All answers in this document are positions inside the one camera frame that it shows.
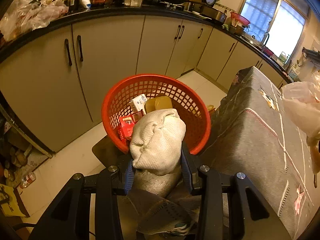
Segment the black handle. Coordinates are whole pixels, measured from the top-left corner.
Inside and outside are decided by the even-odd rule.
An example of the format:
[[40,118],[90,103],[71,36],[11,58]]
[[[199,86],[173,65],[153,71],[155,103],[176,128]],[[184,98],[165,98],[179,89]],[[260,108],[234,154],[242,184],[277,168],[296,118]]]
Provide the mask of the black handle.
[[81,45],[81,36],[77,36],[78,44],[79,44],[79,49],[80,49],[80,61],[83,62],[83,54],[82,54],[82,45]]
[[68,41],[68,39],[65,39],[65,40],[64,40],[64,45],[65,45],[66,48],[67,48],[68,59],[69,59],[69,66],[71,67],[71,66],[72,66],[72,61],[71,61],[71,56],[70,56],[69,41]]
[[235,43],[232,44],[231,49],[229,50],[229,52],[231,52],[231,50],[232,50],[232,48],[233,48],[234,45],[235,45]]
[[179,36],[179,33],[180,33],[180,30],[181,30],[181,25],[179,25],[179,26],[178,26],[178,32],[177,32],[177,36],[175,36],[175,38],[174,38],[175,40],[176,40],[176,39],[178,38],[178,36]]
[[183,32],[184,32],[184,25],[182,25],[182,33],[181,33],[179,39],[181,39],[181,37],[182,37],[182,35],[183,35]]
[[202,32],[203,32],[203,28],[201,28],[201,33],[200,33],[200,35],[199,35],[198,39],[201,37]]

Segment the kitchen countertop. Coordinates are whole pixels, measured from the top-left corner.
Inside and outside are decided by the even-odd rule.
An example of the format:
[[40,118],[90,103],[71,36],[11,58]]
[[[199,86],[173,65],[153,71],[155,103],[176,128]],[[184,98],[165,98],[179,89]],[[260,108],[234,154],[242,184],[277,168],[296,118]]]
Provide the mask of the kitchen countertop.
[[20,35],[17,39],[14,41],[11,41],[7,44],[5,44],[0,49],[0,63],[3,62],[7,57],[9,57],[12,53],[14,53],[16,50],[27,44],[28,42],[48,33],[55,29],[76,23],[81,22],[85,20],[90,19],[96,19],[100,17],[106,17],[106,16],[120,16],[120,15],[152,15],[152,16],[164,16],[164,17],[174,17],[174,18],[180,18],[190,21],[195,21],[199,23],[203,23],[206,25],[210,25],[228,35],[233,37],[234,39],[238,40],[242,44],[246,45],[249,49],[253,50],[256,54],[258,54],[261,58],[263,58],[269,65],[271,65],[282,78],[288,82],[292,83],[293,80],[291,78],[288,78],[284,73],[284,69],[275,63],[273,60],[268,58],[265,54],[263,54],[261,51],[259,51],[254,46],[250,45],[248,42],[246,42],[244,39],[240,38],[239,36],[236,36],[234,34],[229,33],[227,30],[223,29],[221,26],[218,26],[212,22],[209,22],[207,20],[202,19],[201,17],[187,12],[187,11],[181,11],[181,10],[172,10],[168,8],[161,8],[157,6],[142,6],[142,7],[111,7],[111,8],[102,8],[102,9],[95,9],[95,10],[89,10],[84,12],[78,12],[75,14],[67,15],[64,17],[61,17],[57,20],[52,21],[47,27],[34,30],[32,32],[25,33],[23,35]]

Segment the window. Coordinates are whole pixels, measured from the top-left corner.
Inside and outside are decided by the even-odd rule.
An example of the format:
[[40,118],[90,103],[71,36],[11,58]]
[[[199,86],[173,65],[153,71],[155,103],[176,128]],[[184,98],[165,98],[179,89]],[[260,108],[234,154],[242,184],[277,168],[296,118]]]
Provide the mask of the window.
[[[301,0],[299,11],[306,8]],[[285,0],[245,0],[241,15],[250,21],[250,30],[260,40],[266,32],[270,38],[266,46],[279,57],[281,52],[290,56],[301,36],[305,18]]]

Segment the red plastic basket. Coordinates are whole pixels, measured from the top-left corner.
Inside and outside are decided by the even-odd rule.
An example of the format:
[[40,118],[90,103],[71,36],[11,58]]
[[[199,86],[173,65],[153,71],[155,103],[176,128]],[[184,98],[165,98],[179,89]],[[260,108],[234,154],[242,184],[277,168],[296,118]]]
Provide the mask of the red plastic basket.
[[191,88],[176,79],[162,75],[141,74],[121,80],[106,94],[102,104],[103,126],[113,143],[124,153],[128,146],[117,133],[119,116],[132,113],[129,101],[140,94],[148,99],[167,95],[173,108],[186,124],[185,142],[190,153],[198,154],[207,143],[211,130],[209,112],[201,98]]
[[241,22],[244,26],[248,26],[250,24],[250,21],[246,18],[244,18],[243,16],[241,16],[240,14],[237,14],[237,13],[234,13],[232,12],[231,13],[231,19],[236,19],[238,20],[239,22]]

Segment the metal bolt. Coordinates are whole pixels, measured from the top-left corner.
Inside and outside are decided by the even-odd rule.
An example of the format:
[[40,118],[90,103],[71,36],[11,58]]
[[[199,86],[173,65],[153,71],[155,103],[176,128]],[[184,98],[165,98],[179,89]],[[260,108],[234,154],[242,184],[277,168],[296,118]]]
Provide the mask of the metal bolt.
[[76,173],[76,174],[73,174],[72,178],[73,179],[80,179],[81,178],[81,173]]
[[201,165],[201,166],[200,166],[200,170],[201,170],[201,171],[208,171],[208,170],[210,170],[210,168],[209,168],[209,166],[207,166],[207,165]]
[[111,171],[111,172],[114,172],[114,171],[116,171],[117,169],[118,169],[118,167],[115,166],[115,165],[111,165],[111,166],[108,167],[108,171]]
[[245,178],[245,174],[242,173],[242,172],[238,172],[238,173],[237,173],[237,177],[238,177],[239,179],[244,179],[244,178]]

